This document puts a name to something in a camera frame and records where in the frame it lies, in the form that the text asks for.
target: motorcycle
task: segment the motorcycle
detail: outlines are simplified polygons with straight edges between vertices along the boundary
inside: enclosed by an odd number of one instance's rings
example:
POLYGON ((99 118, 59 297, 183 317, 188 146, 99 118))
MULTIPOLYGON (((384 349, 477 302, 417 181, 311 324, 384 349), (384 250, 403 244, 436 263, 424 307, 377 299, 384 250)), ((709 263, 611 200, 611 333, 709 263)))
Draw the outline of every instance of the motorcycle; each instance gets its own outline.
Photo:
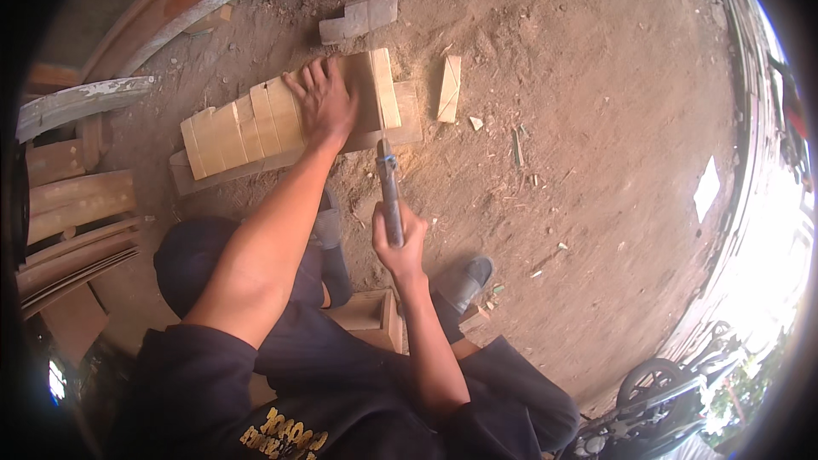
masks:
POLYGON ((715 391, 746 359, 728 323, 710 333, 705 348, 681 363, 654 358, 632 369, 616 407, 586 423, 555 460, 651 460, 699 433, 715 391))

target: man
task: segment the man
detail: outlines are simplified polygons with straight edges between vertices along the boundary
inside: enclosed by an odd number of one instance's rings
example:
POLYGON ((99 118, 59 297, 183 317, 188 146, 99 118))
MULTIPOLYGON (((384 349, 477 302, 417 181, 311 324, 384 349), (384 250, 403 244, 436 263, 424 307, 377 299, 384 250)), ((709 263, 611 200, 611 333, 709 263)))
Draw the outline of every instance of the man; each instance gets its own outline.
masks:
POLYGON ((109 454, 540 458, 565 446, 579 419, 571 398, 502 337, 480 349, 457 328, 491 261, 474 259, 430 293, 427 224, 406 204, 405 245, 388 245, 380 203, 372 245, 401 296, 411 355, 363 343, 320 311, 351 294, 324 185, 357 100, 334 58, 302 77, 304 87, 284 75, 307 133, 286 178, 243 224, 180 223, 157 251, 159 288, 182 320, 146 334, 109 454), (256 409, 253 371, 277 392, 256 409))

